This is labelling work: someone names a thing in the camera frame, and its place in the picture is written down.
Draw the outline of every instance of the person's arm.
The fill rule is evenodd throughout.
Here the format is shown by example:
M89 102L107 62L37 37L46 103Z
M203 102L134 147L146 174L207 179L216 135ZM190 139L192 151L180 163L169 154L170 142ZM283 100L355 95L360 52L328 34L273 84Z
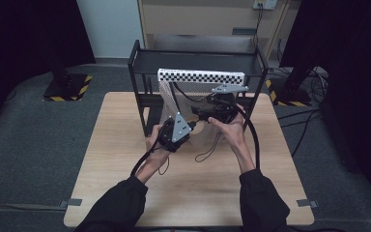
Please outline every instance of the person's arm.
M157 139L161 125L153 127L146 139L149 150ZM169 152L157 149L146 159L135 176L108 190L76 227L75 232L131 231L143 215L146 203L147 181L167 161Z
M240 166L240 207L244 231L290 231L286 224L289 208L281 199L272 181L255 168L243 134L243 116L229 124L215 118L209 122L219 128Z

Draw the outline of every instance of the wall outlet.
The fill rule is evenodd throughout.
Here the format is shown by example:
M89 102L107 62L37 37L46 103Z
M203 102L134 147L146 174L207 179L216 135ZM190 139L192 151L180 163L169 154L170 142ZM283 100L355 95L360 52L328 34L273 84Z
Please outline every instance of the wall outlet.
M254 10L260 10L261 4L264 10L274 10L277 0L255 0L252 8Z

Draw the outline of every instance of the cabinet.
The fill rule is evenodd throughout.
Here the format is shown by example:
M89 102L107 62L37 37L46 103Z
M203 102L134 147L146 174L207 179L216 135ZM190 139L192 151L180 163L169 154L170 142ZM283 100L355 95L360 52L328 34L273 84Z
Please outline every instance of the cabinet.
M234 29L256 29L258 10L254 0L138 0L146 48L156 48L167 35L226 37ZM259 47L267 58L278 39L288 39L300 0L279 0L272 11L264 10L258 29Z

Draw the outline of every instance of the yellow and black hazard tape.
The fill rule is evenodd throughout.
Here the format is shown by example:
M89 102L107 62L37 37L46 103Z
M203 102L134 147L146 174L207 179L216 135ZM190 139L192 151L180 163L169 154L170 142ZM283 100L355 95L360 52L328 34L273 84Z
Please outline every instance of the yellow and black hazard tape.
M283 105L283 106L312 106L312 103L309 101L276 101L276 93L273 89L272 83L270 80L266 81L268 91L270 91L271 101L274 105Z
M43 98L47 102L64 102L64 101L80 101L84 94L87 91L87 88L89 87L89 83L92 80L92 76L88 75L84 81L83 87L80 89L78 96L72 96L72 97L60 97L60 96L51 96L47 98Z

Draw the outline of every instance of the checkerboard pattern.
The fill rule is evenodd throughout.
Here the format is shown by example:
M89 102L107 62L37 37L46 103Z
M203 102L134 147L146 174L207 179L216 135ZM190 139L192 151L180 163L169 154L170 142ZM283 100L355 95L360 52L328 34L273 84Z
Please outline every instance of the checkerboard pattern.
M242 72L211 72L185 70L158 70L158 81L219 83L243 85L245 75Z

